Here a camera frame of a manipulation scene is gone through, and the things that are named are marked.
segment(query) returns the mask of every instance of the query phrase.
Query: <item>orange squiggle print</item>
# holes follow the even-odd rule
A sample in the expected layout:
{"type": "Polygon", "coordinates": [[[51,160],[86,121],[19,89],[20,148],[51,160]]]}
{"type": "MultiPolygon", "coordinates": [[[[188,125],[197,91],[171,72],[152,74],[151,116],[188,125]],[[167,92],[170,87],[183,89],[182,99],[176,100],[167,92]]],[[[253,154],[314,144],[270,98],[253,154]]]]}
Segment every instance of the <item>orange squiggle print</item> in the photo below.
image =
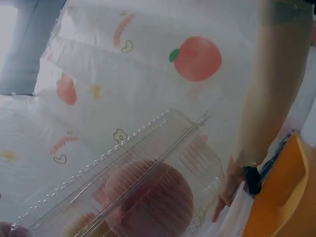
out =
{"type": "Polygon", "coordinates": [[[114,33],[114,47],[118,48],[119,47],[119,40],[126,29],[127,25],[132,22],[132,20],[135,18],[135,14],[127,16],[117,27],[117,30],[114,33]]]}
{"type": "Polygon", "coordinates": [[[65,146],[67,142],[73,142],[73,141],[79,141],[79,138],[77,137],[62,137],[58,140],[58,142],[50,149],[50,153],[52,155],[56,154],[58,150],[65,146]]]}

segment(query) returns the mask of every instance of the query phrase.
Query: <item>finger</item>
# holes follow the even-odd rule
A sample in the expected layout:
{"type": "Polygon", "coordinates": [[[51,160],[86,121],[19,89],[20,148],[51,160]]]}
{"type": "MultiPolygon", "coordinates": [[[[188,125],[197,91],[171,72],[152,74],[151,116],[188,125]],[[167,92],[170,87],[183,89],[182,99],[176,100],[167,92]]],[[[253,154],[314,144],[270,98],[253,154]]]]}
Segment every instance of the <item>finger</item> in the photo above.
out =
{"type": "Polygon", "coordinates": [[[214,212],[214,215],[213,215],[212,222],[216,222],[217,221],[218,216],[221,213],[221,211],[224,209],[224,207],[225,207],[225,202],[224,202],[224,200],[222,200],[221,197],[219,197],[218,201],[217,201],[217,206],[216,206],[216,209],[215,209],[215,212],[214,212]]]}

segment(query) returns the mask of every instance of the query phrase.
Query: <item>orange object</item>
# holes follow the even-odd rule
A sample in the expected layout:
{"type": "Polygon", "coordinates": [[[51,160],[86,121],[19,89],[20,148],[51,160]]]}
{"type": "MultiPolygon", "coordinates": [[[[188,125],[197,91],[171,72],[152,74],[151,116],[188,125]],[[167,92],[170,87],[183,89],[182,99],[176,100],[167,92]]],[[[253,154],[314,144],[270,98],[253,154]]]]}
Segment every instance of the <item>orange object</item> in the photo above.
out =
{"type": "Polygon", "coordinates": [[[74,105],[76,103],[77,93],[70,75],[62,74],[57,84],[57,95],[67,105],[74,105]]]}
{"type": "Polygon", "coordinates": [[[171,52],[169,61],[186,80],[203,81],[215,74],[222,65],[222,56],[216,45],[202,37],[188,38],[171,52]]]}
{"type": "Polygon", "coordinates": [[[316,237],[316,149],[292,135],[255,198],[242,237],[316,237]]]}

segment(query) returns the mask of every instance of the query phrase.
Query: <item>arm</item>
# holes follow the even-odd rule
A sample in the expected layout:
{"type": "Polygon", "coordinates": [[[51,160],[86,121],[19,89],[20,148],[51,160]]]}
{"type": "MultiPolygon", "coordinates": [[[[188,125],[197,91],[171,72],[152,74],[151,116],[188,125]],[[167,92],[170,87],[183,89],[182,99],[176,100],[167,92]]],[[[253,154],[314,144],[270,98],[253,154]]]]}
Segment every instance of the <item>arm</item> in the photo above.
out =
{"type": "Polygon", "coordinates": [[[304,77],[312,6],[302,0],[259,0],[256,62],[233,152],[256,167],[281,129],[304,77]]]}

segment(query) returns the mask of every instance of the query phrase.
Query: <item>black wristband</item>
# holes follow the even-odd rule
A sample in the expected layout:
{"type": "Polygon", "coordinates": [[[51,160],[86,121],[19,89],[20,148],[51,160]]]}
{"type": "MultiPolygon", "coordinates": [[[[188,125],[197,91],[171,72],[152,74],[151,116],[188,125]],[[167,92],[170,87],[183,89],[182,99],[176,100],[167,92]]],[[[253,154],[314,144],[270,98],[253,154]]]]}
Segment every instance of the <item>black wristband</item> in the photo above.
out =
{"type": "Polygon", "coordinates": [[[249,192],[252,195],[256,195],[261,191],[261,178],[257,168],[244,167],[243,173],[245,174],[249,192]]]}

